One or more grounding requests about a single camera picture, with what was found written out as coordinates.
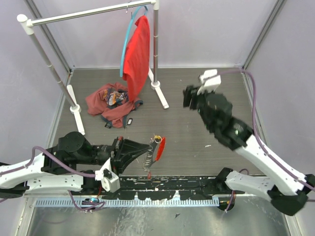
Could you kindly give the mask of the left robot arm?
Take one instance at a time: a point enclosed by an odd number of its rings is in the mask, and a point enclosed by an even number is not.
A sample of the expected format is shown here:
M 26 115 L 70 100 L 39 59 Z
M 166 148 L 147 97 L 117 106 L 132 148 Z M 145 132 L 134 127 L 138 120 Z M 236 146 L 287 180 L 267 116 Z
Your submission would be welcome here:
M 121 187 L 119 175 L 150 145 L 122 136 L 111 145 L 92 145 L 80 132 L 59 138 L 51 148 L 32 148 L 29 160 L 0 165 L 0 198 L 14 199 L 26 192 L 69 190 L 92 195 L 114 193 Z

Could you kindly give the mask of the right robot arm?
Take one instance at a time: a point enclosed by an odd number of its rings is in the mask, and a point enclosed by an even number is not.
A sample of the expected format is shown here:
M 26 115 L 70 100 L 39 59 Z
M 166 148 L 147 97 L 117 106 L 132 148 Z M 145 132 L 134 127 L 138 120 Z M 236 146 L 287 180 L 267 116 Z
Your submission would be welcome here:
M 265 174 L 264 178 L 254 177 L 223 168 L 216 177 L 220 193 L 234 190 L 259 196 L 288 216 L 294 216 L 305 206 L 315 187 L 313 174 L 299 172 L 270 150 L 250 126 L 232 115 L 232 104 L 223 94 L 200 92 L 199 87 L 187 86 L 183 96 L 183 106 L 198 111 L 206 129 L 220 144 Z

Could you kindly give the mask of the red handled keyring with keys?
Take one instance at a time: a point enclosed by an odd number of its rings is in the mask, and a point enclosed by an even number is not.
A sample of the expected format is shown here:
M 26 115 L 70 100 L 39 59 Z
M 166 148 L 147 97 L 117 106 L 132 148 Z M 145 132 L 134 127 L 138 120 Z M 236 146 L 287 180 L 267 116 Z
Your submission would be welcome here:
M 154 135 L 149 142 L 146 157 L 143 163 L 143 169 L 147 172 L 147 179 L 151 179 L 152 165 L 160 160 L 166 145 L 166 138 L 160 135 Z

